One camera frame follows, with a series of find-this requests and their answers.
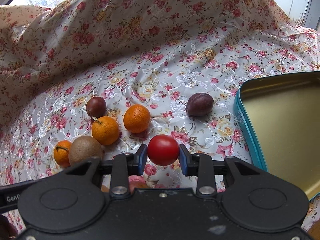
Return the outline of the orange mandarin with stem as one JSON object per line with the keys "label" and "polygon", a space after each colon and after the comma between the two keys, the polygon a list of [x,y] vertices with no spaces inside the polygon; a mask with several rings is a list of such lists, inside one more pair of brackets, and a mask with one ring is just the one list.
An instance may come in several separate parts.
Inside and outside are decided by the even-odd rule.
{"label": "orange mandarin with stem", "polygon": [[119,138],[119,126],[113,118],[102,116],[92,124],[92,137],[101,145],[112,145]]}

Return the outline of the red cherry tomato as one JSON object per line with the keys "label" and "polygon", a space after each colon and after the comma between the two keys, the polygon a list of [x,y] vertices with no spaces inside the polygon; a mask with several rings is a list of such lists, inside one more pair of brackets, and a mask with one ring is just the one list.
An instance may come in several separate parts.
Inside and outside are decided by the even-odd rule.
{"label": "red cherry tomato", "polygon": [[179,144],[168,135],[156,135],[148,144],[148,158],[159,166],[171,165],[178,159],[179,153]]}

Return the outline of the brown kiwi fruit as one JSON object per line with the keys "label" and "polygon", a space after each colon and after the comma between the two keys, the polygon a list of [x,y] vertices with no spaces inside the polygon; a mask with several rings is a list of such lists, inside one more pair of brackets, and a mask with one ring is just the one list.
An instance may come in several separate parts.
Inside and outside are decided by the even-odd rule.
{"label": "brown kiwi fruit", "polygon": [[103,158],[103,150],[99,142],[87,135],[76,138],[69,150],[70,165],[75,165],[91,157]]}

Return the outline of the dark purple plum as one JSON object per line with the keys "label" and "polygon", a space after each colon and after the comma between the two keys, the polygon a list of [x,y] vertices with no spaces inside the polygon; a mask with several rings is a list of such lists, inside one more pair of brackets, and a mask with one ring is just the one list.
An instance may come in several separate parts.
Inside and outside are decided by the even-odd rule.
{"label": "dark purple plum", "polygon": [[195,93],[187,102],[185,111],[189,116],[204,116],[214,105],[214,99],[207,93]]}

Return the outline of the small orange mandarin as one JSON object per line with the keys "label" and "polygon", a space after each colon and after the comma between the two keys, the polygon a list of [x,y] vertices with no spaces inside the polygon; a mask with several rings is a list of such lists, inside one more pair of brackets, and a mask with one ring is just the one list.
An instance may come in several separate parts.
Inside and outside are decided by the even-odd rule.
{"label": "small orange mandarin", "polygon": [[56,163],[63,167],[68,168],[70,166],[69,162],[69,150],[72,143],[68,140],[63,140],[57,143],[54,147],[53,157]]}

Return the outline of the dark red passion fruit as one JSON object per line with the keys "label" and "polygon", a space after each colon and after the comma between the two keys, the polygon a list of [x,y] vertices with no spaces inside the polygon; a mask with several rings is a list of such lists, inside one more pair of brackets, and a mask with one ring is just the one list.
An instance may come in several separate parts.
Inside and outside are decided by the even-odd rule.
{"label": "dark red passion fruit", "polygon": [[92,97],[86,103],[86,112],[92,118],[100,118],[106,113],[106,101],[99,96]]}

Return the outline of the teal gold metal tray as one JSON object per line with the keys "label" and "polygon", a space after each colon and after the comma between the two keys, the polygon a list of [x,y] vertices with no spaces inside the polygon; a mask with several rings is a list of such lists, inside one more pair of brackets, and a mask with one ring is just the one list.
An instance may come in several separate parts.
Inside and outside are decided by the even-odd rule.
{"label": "teal gold metal tray", "polygon": [[253,165],[288,181],[312,200],[319,194],[319,72],[244,82],[234,113]]}

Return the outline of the floral pattern cloth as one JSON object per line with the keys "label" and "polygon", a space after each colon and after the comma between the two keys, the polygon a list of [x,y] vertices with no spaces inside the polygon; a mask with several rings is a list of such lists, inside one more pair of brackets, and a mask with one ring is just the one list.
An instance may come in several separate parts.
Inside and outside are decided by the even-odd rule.
{"label": "floral pattern cloth", "polygon": [[[60,171],[55,145],[90,135],[85,106],[105,99],[122,124],[136,104],[148,130],[120,130],[104,157],[167,134],[191,153],[250,161],[233,111],[249,79],[319,70],[319,33],[274,0],[65,0],[1,6],[1,185]],[[189,116],[188,99],[214,99]]]}

